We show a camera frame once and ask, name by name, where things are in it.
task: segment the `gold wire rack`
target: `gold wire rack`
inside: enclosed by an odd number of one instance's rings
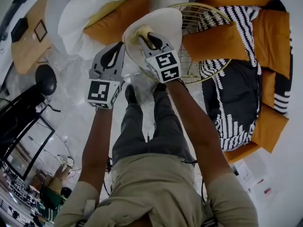
[[[171,8],[178,9],[182,13],[182,35],[194,34],[206,29],[215,27],[217,24],[229,24],[230,19],[220,10],[197,2],[178,3],[170,6]],[[215,70],[211,75],[201,73],[203,63],[201,61],[193,61],[188,55],[186,49],[182,45],[178,51],[178,56],[181,63],[182,80],[186,84],[206,81],[218,73],[230,63],[229,59],[221,68]],[[150,71],[140,67],[140,69],[151,79],[156,80]]]

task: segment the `black and white striped cushion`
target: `black and white striped cushion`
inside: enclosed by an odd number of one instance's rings
[[[276,73],[275,78],[275,107],[274,109],[281,114],[287,112],[287,107],[290,99],[290,90],[292,87],[293,80],[293,46],[292,39],[290,37],[290,78],[287,79],[285,76]]]
[[[231,21],[234,21],[237,25],[237,29],[241,36],[242,42],[245,46],[247,55],[250,58],[250,66],[257,68],[256,80],[258,84],[257,92],[257,111],[254,120],[248,127],[240,125],[236,121],[232,114],[226,113],[224,104],[221,101],[221,93],[224,91],[224,85],[221,83],[221,78],[225,76],[224,71],[221,71],[218,75],[213,77],[215,84],[215,90],[217,94],[218,105],[220,113],[217,115],[216,120],[212,119],[216,125],[221,139],[221,148],[225,151],[231,151],[237,147],[247,144],[251,141],[253,131],[256,126],[257,118],[260,112],[260,75],[261,67],[256,59],[254,50],[254,38],[252,20],[258,15],[259,8],[251,8],[246,6],[224,6],[218,8],[224,13]],[[228,24],[228,21],[222,19],[215,11],[206,11],[203,15],[200,15],[200,21],[198,23],[199,30],[204,31],[218,25]],[[222,66],[227,63],[228,59],[206,60],[200,62],[200,73],[203,78],[213,75]]]

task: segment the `wooden panel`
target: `wooden panel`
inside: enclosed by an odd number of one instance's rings
[[[13,43],[11,46],[12,58],[16,70],[21,74],[26,74],[30,68],[39,61],[47,48],[52,45],[48,34],[43,37],[46,3],[47,0],[38,0],[33,5],[26,15],[28,30],[18,42]]]

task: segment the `wire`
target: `wire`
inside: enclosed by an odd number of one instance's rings
[[[50,106],[49,104],[46,105],[46,106],[49,106],[54,112],[61,113],[61,110],[54,109],[54,108],[53,108],[52,106]]]
[[[104,188],[105,188],[106,193],[108,194],[108,196],[110,196],[110,194],[109,194],[108,191],[107,191],[107,188],[106,188],[106,185],[105,185],[105,181],[104,181],[104,180],[103,180],[103,185],[104,185]]]
[[[205,199],[204,199],[204,196],[203,196],[203,184],[204,184],[204,180],[202,179],[201,196],[202,196],[203,203],[205,203]]]
[[[187,160],[184,160],[184,161],[182,161],[183,163],[186,163],[186,164],[196,164],[196,163],[198,163],[198,161],[197,160],[194,160],[194,161],[192,161],[192,162],[188,162]]]
[[[74,172],[75,173],[75,172]],[[76,175],[76,173],[74,174],[74,176]],[[74,176],[70,176],[70,177],[68,177],[66,180],[68,180],[68,179],[70,179],[70,178],[72,178],[72,177],[74,177]]]
[[[45,163],[38,157],[38,159],[42,162],[42,164],[45,166]]]
[[[73,157],[71,156],[70,149],[69,149],[68,146],[66,145],[67,140],[63,141],[63,140],[61,139],[61,137],[60,137],[56,132],[55,132],[55,135],[58,136],[59,139],[63,142],[63,144],[66,146],[66,148],[67,148],[67,150],[68,150],[68,153],[70,154],[70,157],[73,158]]]
[[[33,139],[33,137],[28,136],[29,140],[34,142],[38,147],[40,147],[40,145]]]
[[[57,157],[55,157],[51,152],[49,152],[48,150],[46,150],[46,149],[43,149],[44,151],[46,151],[48,154],[50,154],[53,158],[56,158],[57,160],[58,160],[58,158]]]
[[[69,149],[68,146],[66,145],[67,140],[62,140],[61,137],[60,137],[56,132],[54,132],[54,133],[55,133],[56,136],[59,137],[59,139],[60,139],[60,140],[63,142],[63,144],[66,146],[66,148],[67,148],[67,150],[68,150],[68,153],[70,154],[70,157],[73,158],[72,155],[71,155],[70,149]]]

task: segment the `strap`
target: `strap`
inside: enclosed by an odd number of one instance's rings
[[[182,81],[182,79],[177,78],[177,79],[175,79],[175,81],[178,81],[179,83],[181,83],[186,88],[186,90],[189,91],[188,88],[186,87],[184,81]]]
[[[95,200],[86,200],[86,205],[84,208],[84,219],[88,220],[92,213],[95,211],[96,201]]]
[[[217,227],[218,220],[213,214],[212,208],[210,206],[210,200],[204,204],[204,210],[206,214],[206,220],[202,223],[201,227]]]

